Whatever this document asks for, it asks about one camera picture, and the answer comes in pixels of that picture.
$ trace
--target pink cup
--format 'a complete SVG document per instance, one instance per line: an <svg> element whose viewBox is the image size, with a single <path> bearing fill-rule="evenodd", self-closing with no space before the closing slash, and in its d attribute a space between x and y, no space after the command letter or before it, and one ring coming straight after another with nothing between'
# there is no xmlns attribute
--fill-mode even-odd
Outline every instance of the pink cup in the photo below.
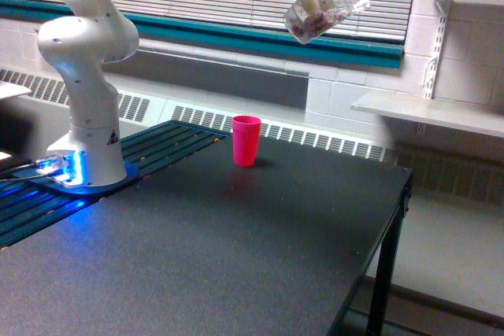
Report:
<svg viewBox="0 0 504 336"><path fill-rule="evenodd" d="M261 119L252 116L233 118L233 157L237 165L251 167L258 155Z"/></svg>

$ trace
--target warning label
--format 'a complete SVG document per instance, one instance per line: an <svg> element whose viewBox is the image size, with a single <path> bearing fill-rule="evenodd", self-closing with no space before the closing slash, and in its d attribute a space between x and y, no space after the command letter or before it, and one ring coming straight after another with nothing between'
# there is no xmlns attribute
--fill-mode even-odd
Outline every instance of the warning label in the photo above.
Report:
<svg viewBox="0 0 504 336"><path fill-rule="evenodd" d="M115 142L119 142L119 138L117 137L116 131L112 130L112 135L110 136L109 142L107 143L107 145L112 145Z"/></svg>

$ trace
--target shelf bracket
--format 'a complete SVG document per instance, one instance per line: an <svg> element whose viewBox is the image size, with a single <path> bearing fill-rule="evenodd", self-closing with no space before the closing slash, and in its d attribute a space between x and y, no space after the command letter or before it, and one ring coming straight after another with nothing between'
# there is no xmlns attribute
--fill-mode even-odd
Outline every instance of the shelf bracket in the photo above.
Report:
<svg viewBox="0 0 504 336"><path fill-rule="evenodd" d="M432 98L434 95L435 80L438 73L441 50L443 48L444 35L447 29L448 16L450 15L451 2L447 0L434 0L439 11L438 29L435 35L434 51L431 60L426 64L424 70L424 98Z"/></svg>
<svg viewBox="0 0 504 336"><path fill-rule="evenodd" d="M435 7L438 9L441 17L448 17L450 13L451 1L449 0L434 0Z"/></svg>

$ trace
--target clear plastic container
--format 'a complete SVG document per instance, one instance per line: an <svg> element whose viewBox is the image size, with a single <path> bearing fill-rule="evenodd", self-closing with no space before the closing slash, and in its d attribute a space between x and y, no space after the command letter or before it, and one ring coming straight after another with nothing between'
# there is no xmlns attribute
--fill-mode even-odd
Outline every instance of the clear plastic container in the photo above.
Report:
<svg viewBox="0 0 504 336"><path fill-rule="evenodd" d="M298 0L283 16L289 32L302 44L370 7L369 0Z"/></svg>

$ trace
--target window sill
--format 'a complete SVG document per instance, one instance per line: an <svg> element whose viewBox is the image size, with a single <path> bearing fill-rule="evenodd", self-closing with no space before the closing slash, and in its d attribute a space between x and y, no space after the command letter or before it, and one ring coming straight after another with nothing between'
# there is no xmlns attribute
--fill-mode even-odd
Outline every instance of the window sill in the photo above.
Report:
<svg viewBox="0 0 504 336"><path fill-rule="evenodd" d="M32 0L0 0L0 17L24 20L51 20L71 15L67 6ZM321 37L299 45L287 32L212 24L201 21L124 13L139 33L174 42L241 50L313 63L371 65L387 68L401 66L403 46L381 42Z"/></svg>

